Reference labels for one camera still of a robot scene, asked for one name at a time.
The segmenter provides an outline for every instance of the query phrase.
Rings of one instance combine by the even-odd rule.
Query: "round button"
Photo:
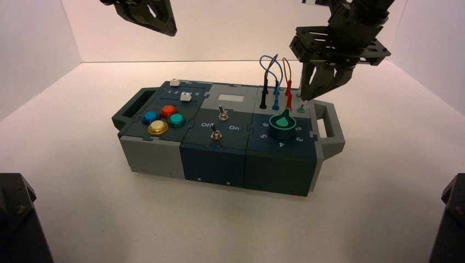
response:
[[[148,111],[144,114],[144,117],[142,118],[142,123],[149,125],[153,121],[156,121],[159,119],[158,114],[154,111]]]
[[[168,119],[168,124],[170,127],[176,128],[176,127],[181,127],[185,123],[184,116],[182,116],[179,113],[171,115],[171,117]]]
[[[151,135],[160,135],[165,133],[168,130],[168,125],[166,122],[161,120],[156,120],[149,125],[149,133]]]
[[[171,115],[178,112],[178,109],[172,105],[167,105],[161,109],[161,117],[169,118]]]

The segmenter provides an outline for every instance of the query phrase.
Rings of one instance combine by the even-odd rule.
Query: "blue button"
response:
[[[148,111],[144,114],[144,118],[142,118],[142,123],[149,125],[150,123],[159,119],[158,114],[154,111]]]

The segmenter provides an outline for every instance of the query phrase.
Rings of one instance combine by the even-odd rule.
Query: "screw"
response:
[[[18,206],[17,210],[16,210],[16,213],[18,215],[22,214],[24,211],[26,210],[26,207],[24,205],[20,205]]]

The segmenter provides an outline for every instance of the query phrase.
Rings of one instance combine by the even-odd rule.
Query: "white wall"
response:
[[[0,1],[0,120],[81,62],[60,0]]]
[[[257,60],[279,53],[295,59],[289,44],[297,26],[326,25],[328,7],[301,0],[171,0],[178,26],[168,37],[124,21],[97,0],[62,0],[82,60]],[[394,41],[406,0],[391,7],[380,40]]]
[[[465,114],[463,24],[464,0],[409,0],[395,38],[392,61]]]

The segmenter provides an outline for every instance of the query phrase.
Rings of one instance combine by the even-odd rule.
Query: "teal button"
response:
[[[168,120],[168,124],[173,128],[181,127],[182,125],[184,125],[184,122],[184,117],[179,113],[171,115]]]

